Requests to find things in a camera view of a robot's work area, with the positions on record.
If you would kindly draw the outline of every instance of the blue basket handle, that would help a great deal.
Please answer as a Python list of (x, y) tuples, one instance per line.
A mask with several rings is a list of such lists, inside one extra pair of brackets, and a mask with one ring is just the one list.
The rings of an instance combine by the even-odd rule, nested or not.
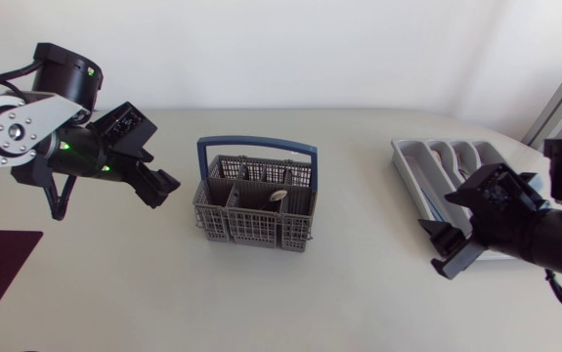
[(251, 136), (214, 136), (198, 139), (198, 163), (200, 165), (200, 178), (209, 177), (209, 163), (206, 148), (210, 146), (258, 146), (281, 149), (305, 154), (311, 157), (311, 188), (318, 189), (318, 148), (302, 143), (286, 141), (278, 138), (251, 137)]

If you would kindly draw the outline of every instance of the white table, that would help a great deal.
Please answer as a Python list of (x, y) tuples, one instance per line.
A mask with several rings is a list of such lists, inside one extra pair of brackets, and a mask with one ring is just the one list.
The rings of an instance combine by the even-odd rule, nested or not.
[[(45, 233), (0, 302), (0, 351), (562, 351), (562, 306), (542, 269), (476, 262), (453, 281), (433, 270), (390, 141), (486, 139), (547, 184), (539, 153), (410, 111), (147, 113), (159, 127), (152, 166), (183, 183), (155, 210), (125, 184), (81, 179), (57, 222), (41, 190), (0, 170), (0, 229)], [(195, 227), (195, 141), (223, 134), (319, 148), (305, 253), (208, 242)]]

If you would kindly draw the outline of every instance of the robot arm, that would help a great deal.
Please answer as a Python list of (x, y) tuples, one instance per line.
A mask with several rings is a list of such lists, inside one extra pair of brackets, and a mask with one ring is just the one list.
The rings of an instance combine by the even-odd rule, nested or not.
[[(53, 218), (62, 220), (77, 177), (121, 181), (155, 208), (180, 183), (163, 170), (146, 167), (143, 149), (156, 131), (141, 112), (125, 103), (82, 127), (91, 117), (103, 75), (88, 59), (40, 43), (35, 62), (0, 74), (12, 92), (0, 95), (0, 167), (12, 167), (19, 183), (44, 189)], [(33, 91), (8, 82), (37, 70)], [(53, 172), (68, 175), (61, 195)]]
[[(550, 157), (552, 197), (562, 203), (562, 140), (546, 140), (544, 154)], [(446, 195), (449, 202), (472, 211), (469, 237), (449, 223), (420, 220), (443, 256), (432, 261), (438, 273), (453, 279), (492, 249), (545, 268), (562, 303), (562, 287), (554, 278), (554, 272), (562, 274), (562, 210), (549, 208), (528, 184), (530, 178), (505, 164), (485, 165)]]

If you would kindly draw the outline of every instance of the gray cutlery organizer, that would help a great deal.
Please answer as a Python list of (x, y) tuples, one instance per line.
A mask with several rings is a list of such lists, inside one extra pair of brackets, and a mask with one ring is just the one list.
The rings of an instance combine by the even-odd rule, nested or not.
[[(456, 191), (482, 165), (507, 163), (496, 148), (479, 140), (392, 140), (394, 163), (409, 190), (420, 217), (447, 221), (466, 236), (472, 230), (467, 208), (448, 202), (445, 195)], [(506, 259), (486, 251), (479, 259)]]

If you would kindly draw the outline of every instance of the gray plastic basket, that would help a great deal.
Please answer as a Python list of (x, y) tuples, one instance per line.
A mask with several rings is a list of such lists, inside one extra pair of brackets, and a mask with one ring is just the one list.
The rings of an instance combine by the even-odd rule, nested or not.
[[(206, 147), (250, 145), (308, 154), (311, 163), (218, 155), (207, 166)], [(202, 180), (195, 193), (196, 225), (210, 241), (304, 251), (311, 239), (317, 199), (317, 149), (262, 137), (218, 136), (198, 140)], [(271, 193), (287, 196), (268, 203)]]

